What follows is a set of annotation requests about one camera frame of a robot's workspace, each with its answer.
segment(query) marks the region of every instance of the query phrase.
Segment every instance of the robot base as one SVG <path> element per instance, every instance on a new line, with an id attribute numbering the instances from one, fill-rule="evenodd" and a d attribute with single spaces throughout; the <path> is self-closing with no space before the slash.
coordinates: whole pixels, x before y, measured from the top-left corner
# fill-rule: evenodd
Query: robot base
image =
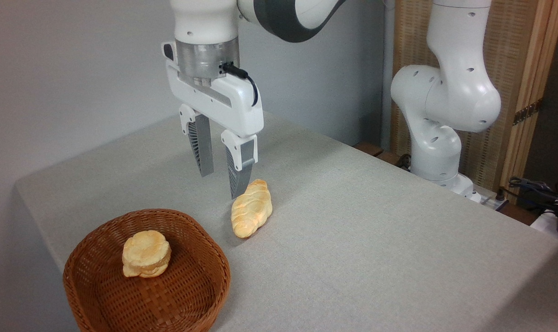
<path id="1" fill-rule="evenodd" d="M 446 179 L 443 181 L 430 181 L 441 187 L 445 187 L 456 194 L 469 198 L 474 202 L 481 202 L 482 196 L 473 189 L 473 182 L 463 174 L 457 174 L 456 176 Z"/>

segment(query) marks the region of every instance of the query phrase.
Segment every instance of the table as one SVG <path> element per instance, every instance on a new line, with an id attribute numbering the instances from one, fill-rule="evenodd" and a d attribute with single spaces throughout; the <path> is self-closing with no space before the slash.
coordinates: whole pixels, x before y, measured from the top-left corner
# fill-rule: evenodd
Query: table
<path id="1" fill-rule="evenodd" d="M 193 216 L 232 271 L 214 331 L 558 331 L 558 240 L 269 113 L 265 121 L 252 179 L 268 181 L 274 211 L 247 240 L 232 233 L 215 124 L 216 171 L 205 178 L 171 118 L 17 190 L 62 269 L 86 234 L 126 212 Z"/>

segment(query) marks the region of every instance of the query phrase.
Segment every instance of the black cord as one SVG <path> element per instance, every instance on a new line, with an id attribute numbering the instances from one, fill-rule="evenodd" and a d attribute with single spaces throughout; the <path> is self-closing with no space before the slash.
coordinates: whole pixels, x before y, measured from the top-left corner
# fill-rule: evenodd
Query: black cord
<path id="1" fill-rule="evenodd" d="M 241 78 L 243 80 L 249 80 L 250 83 L 252 84 L 252 89 L 254 90 L 254 103 L 252 103 L 252 107 L 254 107 L 256 105 L 256 103 L 258 103 L 258 88 L 256 87 L 256 84 L 254 83 L 254 80 L 250 77 L 250 75 L 248 74 L 248 72 L 246 70 L 243 69 L 239 69 L 238 67 L 236 67 L 234 65 L 233 62 L 230 63 L 224 63 L 223 65 L 219 66 L 219 69 L 221 69 L 222 71 L 220 71 L 219 73 L 222 74 L 222 72 L 226 72 L 228 74 L 232 74 L 233 76 L 236 76 L 238 78 Z"/>
<path id="2" fill-rule="evenodd" d="M 538 185 L 539 187 L 543 187 L 543 185 L 546 186 L 546 184 L 544 184 L 544 183 L 535 183 L 534 181 L 528 181 L 527 179 L 511 178 L 509 187 L 511 187 L 511 188 L 519 187 L 519 188 L 523 188 L 523 189 L 530 189 L 531 191 L 534 191 L 534 192 L 538 193 L 538 190 L 531 189 L 535 185 Z M 554 193 L 554 192 L 550 191 L 550 192 L 547 192 L 546 195 L 543 195 L 544 197 L 550 197 L 550 199 L 551 199 L 551 204 L 547 204 L 546 202 L 536 202 L 536 201 L 527 199 L 526 197 L 523 196 L 524 194 L 523 195 L 515 194 L 512 191 L 509 191 L 508 189 L 506 189 L 505 187 L 500 187 L 500 189 L 503 190 L 504 192 L 510 194 L 510 195 L 515 196 L 516 198 L 519 198 L 520 200 L 522 200 L 524 202 L 527 202 L 529 204 L 537 206 L 538 209 L 545 210 L 542 213 L 553 212 L 553 214 L 555 214 L 555 216 L 558 217 L 558 194 L 557 193 Z"/>
<path id="3" fill-rule="evenodd" d="M 256 84 L 250 76 L 247 76 L 247 80 L 250 81 L 250 83 L 252 84 L 252 89 L 254 89 L 254 103 L 252 103 L 252 107 L 254 107 L 254 105 L 258 103 L 258 88 L 256 88 Z"/>

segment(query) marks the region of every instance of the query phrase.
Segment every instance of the black cable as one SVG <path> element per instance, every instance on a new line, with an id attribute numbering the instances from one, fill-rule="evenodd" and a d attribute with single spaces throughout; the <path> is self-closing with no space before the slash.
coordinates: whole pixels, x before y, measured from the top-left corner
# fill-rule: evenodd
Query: black cable
<path id="1" fill-rule="evenodd" d="M 532 204 L 532 205 L 534 205 L 534 206 L 538 206 L 538 208 L 542 208 L 542 209 L 546 210 L 546 212 L 547 212 L 547 210 L 548 210 L 548 211 L 551 211 L 551 212 L 553 212 L 553 214 L 555 214 L 555 216 L 558 217 L 558 199 L 557 199 L 557 198 L 555 198 L 555 200 L 557 200 L 557 201 L 556 201 L 556 202 L 553 202 L 553 203 L 550 205 L 550 204 L 546 204 L 546 203 L 542 203 L 542 202 L 535 202 L 535 201 L 529 200 L 529 199 L 523 197 L 522 195 L 515 194 L 515 193 L 513 193 L 512 191 L 509 191 L 509 190 L 506 189 L 505 187 L 500 187 L 500 189 L 502 189 L 504 192 L 506 192 L 506 193 L 508 193 L 508 194 L 510 194 L 510 195 L 515 196 L 516 198 L 519 198 L 520 200 L 522 200 L 522 201 L 524 201 L 524 202 L 527 202 L 527 203 Z"/>
<path id="2" fill-rule="evenodd" d="M 222 71 L 220 71 L 219 73 L 222 74 L 222 72 L 226 72 L 228 74 L 232 74 L 233 76 L 236 76 L 238 78 L 241 78 L 243 80 L 249 80 L 250 83 L 252 84 L 252 89 L 254 90 L 254 103 L 252 103 L 252 107 L 254 107 L 256 105 L 256 103 L 258 103 L 258 88 L 256 87 L 256 84 L 254 83 L 254 80 L 250 77 L 250 75 L 248 74 L 248 72 L 246 70 L 243 69 L 239 69 L 238 67 L 236 67 L 234 65 L 233 62 L 230 63 L 224 63 L 223 65 L 219 66 L 219 69 L 221 69 Z"/>
<path id="3" fill-rule="evenodd" d="M 250 83 L 252 84 L 252 89 L 254 89 L 254 103 L 252 103 L 252 107 L 254 107 L 254 105 L 258 103 L 258 88 L 256 88 L 256 84 L 250 76 L 247 77 L 247 80 L 250 81 Z"/>

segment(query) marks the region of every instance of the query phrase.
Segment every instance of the wooden panel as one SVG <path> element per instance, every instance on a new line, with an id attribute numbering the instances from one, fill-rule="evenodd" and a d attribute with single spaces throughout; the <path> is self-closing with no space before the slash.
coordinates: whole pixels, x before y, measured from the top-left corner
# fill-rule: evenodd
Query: wooden panel
<path id="1" fill-rule="evenodd" d="M 525 73 L 527 74 L 523 75 L 521 83 L 518 104 L 520 109 L 542 98 L 545 90 L 551 59 L 553 58 L 553 51 L 557 42 L 558 0 L 539 2 L 536 17 L 537 20 L 529 45 L 527 64 L 525 65 L 527 69 Z M 501 183 L 505 187 L 510 177 L 521 177 L 524 174 L 536 119 L 537 115 L 531 116 L 522 125 L 519 124 L 517 128 L 513 128 L 513 131 L 516 131 L 517 134 L 514 137 L 511 136 L 511 141 L 509 142 L 509 147 L 512 147 L 511 155 L 507 155 L 501 179 Z"/>

